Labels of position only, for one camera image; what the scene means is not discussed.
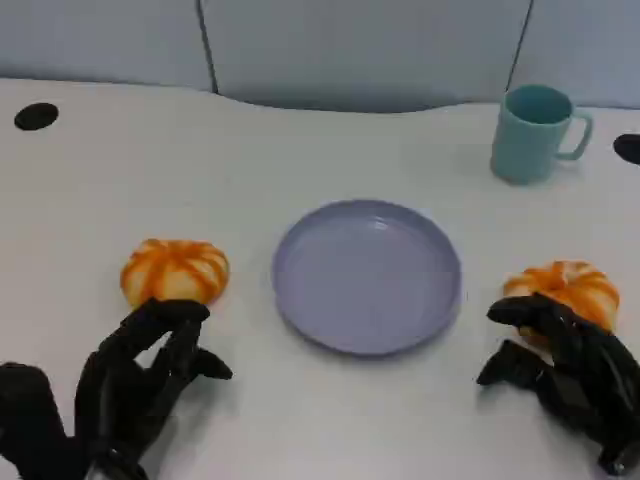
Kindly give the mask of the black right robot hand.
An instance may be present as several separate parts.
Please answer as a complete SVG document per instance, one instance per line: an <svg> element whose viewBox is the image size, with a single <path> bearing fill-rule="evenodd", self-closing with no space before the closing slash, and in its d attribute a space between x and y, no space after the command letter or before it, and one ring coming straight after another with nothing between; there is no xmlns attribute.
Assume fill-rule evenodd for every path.
<svg viewBox="0 0 640 480"><path fill-rule="evenodd" d="M599 467L624 476L639 465L639 364L612 333L542 294L505 297L488 318L542 337L552 359L504 341L481 370L483 387L508 383L536 394L562 424L600 448Z"/></svg>

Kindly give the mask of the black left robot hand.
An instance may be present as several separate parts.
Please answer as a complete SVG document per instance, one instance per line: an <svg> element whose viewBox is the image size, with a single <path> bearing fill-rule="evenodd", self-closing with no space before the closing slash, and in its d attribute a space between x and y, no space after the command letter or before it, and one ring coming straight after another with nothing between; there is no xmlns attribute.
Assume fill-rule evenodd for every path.
<svg viewBox="0 0 640 480"><path fill-rule="evenodd" d="M110 479L144 479L140 461L183 391L198 377L229 380L232 370L199 346L207 306L151 298L92 352L75 394L75 437L88 467Z"/></svg>

